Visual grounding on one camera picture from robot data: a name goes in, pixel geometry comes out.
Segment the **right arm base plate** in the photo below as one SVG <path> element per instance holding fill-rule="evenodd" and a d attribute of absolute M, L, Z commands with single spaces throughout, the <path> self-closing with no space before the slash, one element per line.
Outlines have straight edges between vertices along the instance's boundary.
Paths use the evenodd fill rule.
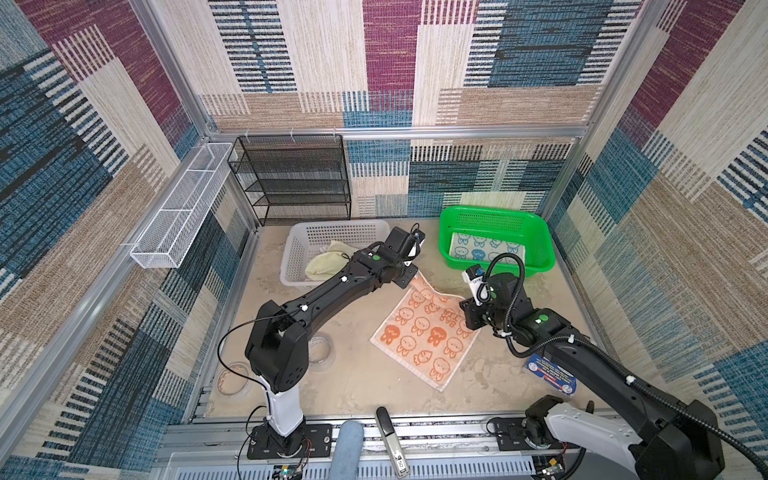
<path fill-rule="evenodd" d="M 486 422 L 485 428 L 496 439 L 500 451 L 569 451 L 579 448 L 576 444 L 556 440 L 540 419 L 492 417 Z"/>

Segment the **blue bunny pattern towel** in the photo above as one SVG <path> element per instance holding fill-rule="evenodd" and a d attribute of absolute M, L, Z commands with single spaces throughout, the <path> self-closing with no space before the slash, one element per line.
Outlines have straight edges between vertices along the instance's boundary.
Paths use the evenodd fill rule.
<path fill-rule="evenodd" d="M 525 260 L 524 245 L 463 233 L 453 233 L 448 250 L 451 258 L 491 262 L 502 253 L 510 253 Z"/>

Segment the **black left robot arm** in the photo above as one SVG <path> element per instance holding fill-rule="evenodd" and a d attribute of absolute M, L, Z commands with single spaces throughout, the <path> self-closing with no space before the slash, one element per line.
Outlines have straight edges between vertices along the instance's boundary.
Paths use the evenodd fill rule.
<path fill-rule="evenodd" d="M 386 240 L 364 247 L 310 292 L 284 304 L 264 303 L 246 343 L 245 357 L 265 389 L 266 424 L 252 431 L 252 445 L 278 457 L 304 453 L 306 417 L 299 383 L 309 369 L 309 341 L 354 301 L 387 283 L 406 288 L 418 272 L 413 261 L 426 235 L 417 225 L 393 228 Z"/>

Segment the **black silver handheld tool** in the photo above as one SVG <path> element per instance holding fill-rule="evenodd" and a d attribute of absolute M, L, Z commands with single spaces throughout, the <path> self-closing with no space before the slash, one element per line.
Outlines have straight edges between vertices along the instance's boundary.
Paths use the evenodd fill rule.
<path fill-rule="evenodd" d="M 375 419 L 396 478 L 404 479 L 408 477 L 410 467 L 387 408 L 379 406 L 375 411 Z"/>

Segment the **clear tape roll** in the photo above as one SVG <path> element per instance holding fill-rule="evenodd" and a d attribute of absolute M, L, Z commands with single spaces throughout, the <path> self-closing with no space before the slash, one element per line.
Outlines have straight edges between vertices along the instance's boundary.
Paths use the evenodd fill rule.
<path fill-rule="evenodd" d="M 228 399 L 245 397 L 252 385 L 252 382 L 248 380 L 249 376 L 249 366 L 243 362 L 235 362 L 218 374 L 216 390 L 221 396 Z"/>
<path fill-rule="evenodd" d="M 308 342 L 308 354 L 311 372 L 329 370 L 336 359 L 336 349 L 331 337 L 324 333 L 314 335 Z"/>

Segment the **blue printed booklet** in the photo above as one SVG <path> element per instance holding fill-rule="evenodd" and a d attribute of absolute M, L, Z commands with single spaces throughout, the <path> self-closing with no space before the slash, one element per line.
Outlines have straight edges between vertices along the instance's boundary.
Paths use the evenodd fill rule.
<path fill-rule="evenodd" d="M 572 396 L 577 391 L 578 381 L 572 374 L 538 354 L 529 357 L 525 367 L 562 394 Z"/>

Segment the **grey blue foam cylinder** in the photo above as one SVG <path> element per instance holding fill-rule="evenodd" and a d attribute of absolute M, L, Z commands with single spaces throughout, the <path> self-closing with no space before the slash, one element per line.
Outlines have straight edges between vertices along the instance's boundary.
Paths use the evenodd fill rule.
<path fill-rule="evenodd" d="M 329 480 L 355 480 L 363 450 L 364 427 L 357 421 L 341 425 L 328 473 Z"/>

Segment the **green plastic basket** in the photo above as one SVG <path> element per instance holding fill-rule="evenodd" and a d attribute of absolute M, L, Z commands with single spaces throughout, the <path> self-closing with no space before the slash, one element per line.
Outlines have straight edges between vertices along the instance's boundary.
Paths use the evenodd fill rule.
<path fill-rule="evenodd" d="M 487 267 L 501 253 L 513 253 L 532 277 L 556 264 L 547 223 L 539 216 L 516 210 L 452 206 L 439 218 L 439 250 L 456 270 L 472 265 Z"/>

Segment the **pale yellow towel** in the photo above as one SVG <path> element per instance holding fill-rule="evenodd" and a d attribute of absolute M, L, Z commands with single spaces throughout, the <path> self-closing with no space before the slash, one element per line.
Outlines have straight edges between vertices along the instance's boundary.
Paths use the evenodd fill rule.
<path fill-rule="evenodd" d="M 305 276 L 312 281 L 328 280 L 347 265 L 356 251 L 344 242 L 332 240 L 323 252 L 308 261 Z"/>

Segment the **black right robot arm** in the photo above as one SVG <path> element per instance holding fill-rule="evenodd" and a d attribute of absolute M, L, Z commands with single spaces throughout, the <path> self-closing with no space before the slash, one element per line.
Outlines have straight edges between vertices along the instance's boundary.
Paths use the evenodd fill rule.
<path fill-rule="evenodd" d="M 627 371 L 551 309 L 536 309 L 521 279 L 489 276 L 479 265 L 462 274 L 472 295 L 461 302 L 466 326 L 494 328 L 519 340 L 527 358 L 541 357 L 606 402 L 609 420 L 547 395 L 525 412 L 522 429 L 532 448 L 569 443 L 596 453 L 641 479 L 713 479 L 725 467 L 721 440 L 709 431 L 716 417 L 699 401 L 686 404 Z"/>

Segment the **orange pattern towel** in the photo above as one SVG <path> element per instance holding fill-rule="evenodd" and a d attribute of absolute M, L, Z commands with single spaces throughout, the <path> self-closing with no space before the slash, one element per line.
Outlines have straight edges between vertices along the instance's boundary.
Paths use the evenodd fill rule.
<path fill-rule="evenodd" d="M 370 342 L 442 392 L 478 336 L 466 326 L 460 301 L 456 295 L 435 290 L 417 274 Z"/>

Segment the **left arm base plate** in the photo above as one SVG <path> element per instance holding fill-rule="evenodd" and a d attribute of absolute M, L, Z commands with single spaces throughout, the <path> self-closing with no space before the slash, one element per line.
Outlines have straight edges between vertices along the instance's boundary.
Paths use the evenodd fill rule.
<path fill-rule="evenodd" d="M 326 458 L 330 456 L 332 430 L 327 423 L 302 423 L 283 437 L 269 424 L 259 425 L 251 430 L 246 456 L 248 460 Z"/>

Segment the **white plastic laundry basket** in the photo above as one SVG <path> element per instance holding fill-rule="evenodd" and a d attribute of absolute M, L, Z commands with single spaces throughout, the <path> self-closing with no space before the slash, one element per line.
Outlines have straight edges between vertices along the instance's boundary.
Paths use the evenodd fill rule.
<path fill-rule="evenodd" d="M 280 281 L 289 287 L 315 288 L 321 281 L 310 280 L 305 275 L 306 266 L 314 257 L 325 253 L 332 241 L 359 250 L 385 240 L 390 230 L 386 221 L 378 219 L 298 223 L 291 228 L 286 240 Z"/>

